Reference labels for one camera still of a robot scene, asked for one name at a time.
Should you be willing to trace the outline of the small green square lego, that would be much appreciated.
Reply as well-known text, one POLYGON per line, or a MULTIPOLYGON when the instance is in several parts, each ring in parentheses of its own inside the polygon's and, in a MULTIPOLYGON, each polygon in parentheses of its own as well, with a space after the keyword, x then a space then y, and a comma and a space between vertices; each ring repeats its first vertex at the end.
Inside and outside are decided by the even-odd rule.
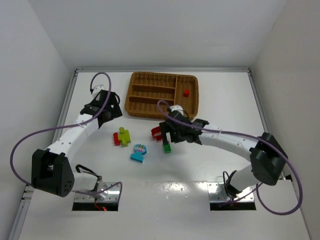
POLYGON ((163 151, 164 151, 165 154, 169 154, 169 153, 172 152, 172 149, 171 149, 171 146, 170 146, 169 143, 163 145, 163 151))

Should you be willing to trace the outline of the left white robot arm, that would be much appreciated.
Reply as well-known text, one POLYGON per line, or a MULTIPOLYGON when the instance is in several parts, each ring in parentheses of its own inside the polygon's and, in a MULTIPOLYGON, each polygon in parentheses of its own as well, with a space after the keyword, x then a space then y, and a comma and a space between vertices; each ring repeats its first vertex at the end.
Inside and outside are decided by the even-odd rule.
POLYGON ((120 98, 113 91, 100 90, 80 111, 74 126, 45 150, 32 155, 31 185, 59 197, 71 192, 95 194, 102 179, 91 170, 73 170, 71 161, 87 138, 104 123, 122 116, 120 98))

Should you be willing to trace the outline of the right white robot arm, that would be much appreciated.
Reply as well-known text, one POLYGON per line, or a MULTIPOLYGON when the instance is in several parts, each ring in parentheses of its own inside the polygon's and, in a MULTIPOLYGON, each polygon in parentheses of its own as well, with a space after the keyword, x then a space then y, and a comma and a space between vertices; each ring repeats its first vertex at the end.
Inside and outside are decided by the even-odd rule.
POLYGON ((272 134, 265 132, 252 139, 226 134, 218 128, 204 131, 208 124, 208 121, 199 118, 190 121, 179 110, 171 111, 169 117, 159 124, 164 150, 168 149, 169 143, 196 143, 231 152, 249 161, 248 166, 234 170, 224 181, 224 192, 230 198, 236 198, 247 187, 259 183, 268 186, 277 184, 287 155, 272 134))

